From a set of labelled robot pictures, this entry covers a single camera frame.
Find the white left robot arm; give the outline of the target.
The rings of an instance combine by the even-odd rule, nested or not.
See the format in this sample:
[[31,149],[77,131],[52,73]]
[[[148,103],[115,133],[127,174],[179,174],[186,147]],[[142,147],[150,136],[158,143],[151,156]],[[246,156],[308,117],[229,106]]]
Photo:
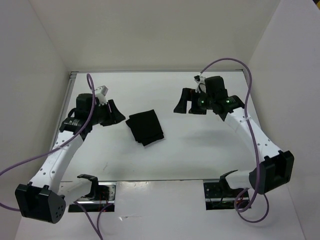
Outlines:
[[19,211],[25,218],[55,224],[66,207],[84,197],[94,200],[99,196],[98,178],[80,174],[70,186],[61,187],[61,180],[77,150],[95,125],[118,124],[126,118],[112,99],[102,93],[81,93],[75,108],[62,122],[56,143],[43,165],[28,184],[19,184],[15,197]]

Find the black fabric skirt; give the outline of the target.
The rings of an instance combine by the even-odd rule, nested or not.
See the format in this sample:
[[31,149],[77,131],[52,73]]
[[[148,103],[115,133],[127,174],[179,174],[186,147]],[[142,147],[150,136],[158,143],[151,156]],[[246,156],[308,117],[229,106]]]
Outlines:
[[130,115],[125,123],[135,141],[144,147],[164,138],[159,119],[153,109]]

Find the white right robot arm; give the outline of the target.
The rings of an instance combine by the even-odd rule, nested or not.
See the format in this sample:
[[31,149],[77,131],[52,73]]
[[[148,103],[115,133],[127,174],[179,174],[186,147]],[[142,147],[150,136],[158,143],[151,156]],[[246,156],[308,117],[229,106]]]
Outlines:
[[221,76],[196,75],[197,88],[183,88],[174,113],[206,115],[213,111],[245,143],[258,166],[253,170],[232,170],[220,177],[219,191],[229,197],[237,189],[254,189],[262,195],[291,180],[294,156],[275,145],[252,117],[237,95],[228,95]]

